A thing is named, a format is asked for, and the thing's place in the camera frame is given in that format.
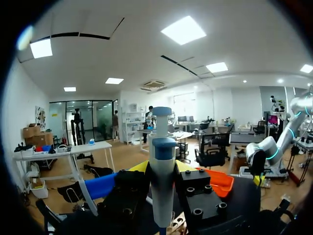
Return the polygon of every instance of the window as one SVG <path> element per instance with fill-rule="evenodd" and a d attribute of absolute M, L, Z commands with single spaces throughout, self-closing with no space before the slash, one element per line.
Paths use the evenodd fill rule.
<path fill-rule="evenodd" d="M 174 96 L 174 112 L 176 117 L 195 116 L 196 114 L 195 93 Z"/>

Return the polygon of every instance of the ceiling vent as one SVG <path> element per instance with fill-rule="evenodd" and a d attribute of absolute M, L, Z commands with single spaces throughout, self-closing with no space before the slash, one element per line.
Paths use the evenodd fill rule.
<path fill-rule="evenodd" d="M 140 89 L 143 91 L 156 91 L 159 90 L 160 88 L 164 87 L 165 83 L 157 80 L 152 80 L 150 82 L 144 83 Z"/>

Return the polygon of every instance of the recessed light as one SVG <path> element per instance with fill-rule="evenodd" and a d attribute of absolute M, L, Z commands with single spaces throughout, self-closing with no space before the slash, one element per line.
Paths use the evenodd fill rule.
<path fill-rule="evenodd" d="M 76 91 L 76 87 L 64 87 L 64 91 L 65 92 L 75 92 Z"/>
<path fill-rule="evenodd" d="M 109 77 L 106 81 L 106 84 L 120 84 L 122 81 L 123 81 L 123 78 Z"/>
<path fill-rule="evenodd" d="M 301 72 L 310 73 L 313 70 L 313 66 L 305 64 L 302 69 L 300 69 Z"/>
<path fill-rule="evenodd" d="M 216 64 L 212 64 L 212 65 L 207 65 L 206 67 L 208 70 L 210 70 L 211 73 L 222 72 L 222 71 L 228 70 L 228 68 L 224 62 L 216 63 Z"/>
<path fill-rule="evenodd" d="M 30 48 L 35 59 L 52 55 L 50 39 L 31 43 Z"/>
<path fill-rule="evenodd" d="M 186 16 L 176 21 L 163 29 L 161 33 L 165 34 L 179 45 L 184 45 L 206 36 L 205 32 L 191 16 Z"/>

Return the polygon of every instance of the computer screen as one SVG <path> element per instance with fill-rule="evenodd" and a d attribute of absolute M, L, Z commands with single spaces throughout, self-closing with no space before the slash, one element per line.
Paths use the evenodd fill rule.
<path fill-rule="evenodd" d="M 187 117 L 186 116 L 180 116 L 180 117 L 178 117 L 178 121 L 187 121 Z"/>
<path fill-rule="evenodd" d="M 276 115 L 270 115 L 268 118 L 270 124 L 278 124 L 278 117 Z"/>

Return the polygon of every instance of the person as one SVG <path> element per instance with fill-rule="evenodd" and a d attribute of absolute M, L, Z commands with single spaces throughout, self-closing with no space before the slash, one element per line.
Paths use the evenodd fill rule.
<path fill-rule="evenodd" d="M 143 129 L 148 129 L 149 126 L 153 126 L 154 119 L 152 118 L 153 106 L 149 106 L 149 111 L 146 113 L 146 121 L 143 125 Z M 143 143 L 147 143 L 147 134 L 143 134 Z"/>
<path fill-rule="evenodd" d="M 115 114 L 113 115 L 112 118 L 112 126 L 113 126 L 113 140 L 116 139 L 118 137 L 118 111 L 115 110 L 114 112 Z"/>

